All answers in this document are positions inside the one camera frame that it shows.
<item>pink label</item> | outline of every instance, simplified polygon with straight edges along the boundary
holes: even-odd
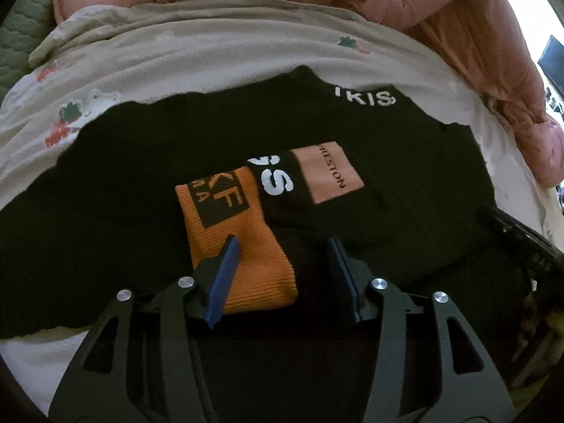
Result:
[[[344,196],[364,186],[345,152],[335,142],[292,150],[314,203]]]

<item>silver screw head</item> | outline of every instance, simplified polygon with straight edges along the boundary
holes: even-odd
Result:
[[[119,293],[117,293],[116,298],[120,302],[125,302],[131,299],[131,291],[128,289],[122,289]]]
[[[433,294],[433,297],[439,304],[446,304],[448,302],[448,296],[442,291],[437,291]]]
[[[194,279],[192,277],[179,278],[178,286],[180,286],[181,288],[190,288],[194,286]]]
[[[372,286],[376,289],[386,289],[387,281],[383,278],[374,278],[374,280],[372,280]]]

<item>bed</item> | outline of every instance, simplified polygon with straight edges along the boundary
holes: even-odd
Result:
[[[394,84],[435,119],[468,125],[497,205],[564,250],[557,193],[535,182],[507,121],[436,53],[396,30],[346,9],[285,0],[97,5],[54,29],[50,3],[18,0],[0,28],[0,209],[113,106],[227,90],[308,65],[343,88]],[[43,414],[87,329],[0,341],[4,362]]]

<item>black t-shirt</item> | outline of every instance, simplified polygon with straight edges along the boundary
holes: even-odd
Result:
[[[287,151],[326,142],[364,187],[313,205]],[[357,418],[376,343],[369,329],[333,321],[331,235],[403,290],[449,293],[484,341],[511,324],[528,288],[476,222],[495,200],[470,128],[435,120],[393,86],[352,91],[302,66],[232,90],[120,104],[86,125],[0,211],[0,337],[91,324],[120,289],[154,293],[189,274],[174,187],[273,154],[297,188],[260,200],[299,296],[199,334],[221,421]]]

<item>pink comforter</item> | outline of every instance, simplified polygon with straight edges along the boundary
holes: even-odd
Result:
[[[93,4],[178,0],[54,0],[60,23]],[[564,179],[564,133],[545,112],[544,87],[507,0],[291,0],[352,9],[435,50],[473,89],[493,97],[540,185]]]

